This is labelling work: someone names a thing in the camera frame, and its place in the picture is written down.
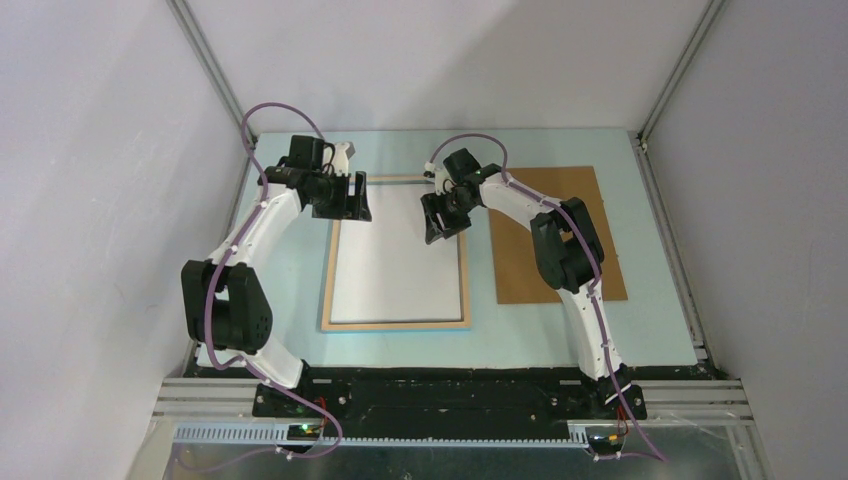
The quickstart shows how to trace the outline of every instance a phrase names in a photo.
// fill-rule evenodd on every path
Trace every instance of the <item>metal grate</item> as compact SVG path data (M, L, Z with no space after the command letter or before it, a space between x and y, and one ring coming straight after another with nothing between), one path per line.
M287 438L289 424L244 424L244 423L181 423L174 434L176 443L214 443L243 445L300 445L303 441ZM568 440L452 440L452 439L405 439L405 438L351 438L345 437L342 445L361 447L519 447L519 448L586 448L586 428L569 427ZM335 437L325 437L321 443L330 444Z

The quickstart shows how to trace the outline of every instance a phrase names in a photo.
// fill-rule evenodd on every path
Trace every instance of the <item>white board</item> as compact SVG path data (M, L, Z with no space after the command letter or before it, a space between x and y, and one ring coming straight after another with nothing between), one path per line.
M463 320L458 237L424 242L420 198L431 192L429 183L369 183L373 220L337 226L331 325Z

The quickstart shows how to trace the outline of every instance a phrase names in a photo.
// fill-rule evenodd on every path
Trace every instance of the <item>table surface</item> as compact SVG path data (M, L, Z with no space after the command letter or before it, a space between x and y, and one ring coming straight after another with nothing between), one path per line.
M629 299L606 302L607 320L625 363L692 365L697 362L648 197L630 146L620 129L483 131L509 151L509 166L595 168ZM333 132L328 141L353 141L351 169L369 176L420 175L445 139L462 131ZM263 166L288 153L291 134L265 133L256 156ZM502 161L482 139L462 139L444 150L467 147L486 165ZM251 169L239 206L246 214L256 194ZM324 333L320 330L330 222L311 218L309 207L269 256L262 288L274 313L273 334L315 366L520 368L577 365L569 322L561 304L498 305L489 219L471 214L466 231L470 265L468 330ZM208 366L205 350L198 363Z

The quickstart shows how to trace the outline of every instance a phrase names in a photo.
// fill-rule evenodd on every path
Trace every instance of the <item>white panel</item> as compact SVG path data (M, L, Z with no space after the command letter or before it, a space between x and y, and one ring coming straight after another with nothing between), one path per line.
M848 2L730 2L649 142L780 479L845 478Z
M368 186L372 222L342 222L332 323L458 321L456 237L424 242L432 184Z
M243 163L163 0L3 2L0 465L124 478Z
M706 0L191 5L242 105L292 102L328 130L637 129Z

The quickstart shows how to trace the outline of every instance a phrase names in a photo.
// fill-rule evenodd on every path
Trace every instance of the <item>brown board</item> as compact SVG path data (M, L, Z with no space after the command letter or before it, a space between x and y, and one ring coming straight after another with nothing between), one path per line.
M605 258L601 264L603 299L627 300L627 289L624 287L624 278L618 264L618 255L612 241L595 169L511 168L509 172L519 182L544 195L563 200L577 197L586 203L604 249ZM489 210L489 224L498 304L559 302L559 296L542 280L536 269L530 232L496 210Z

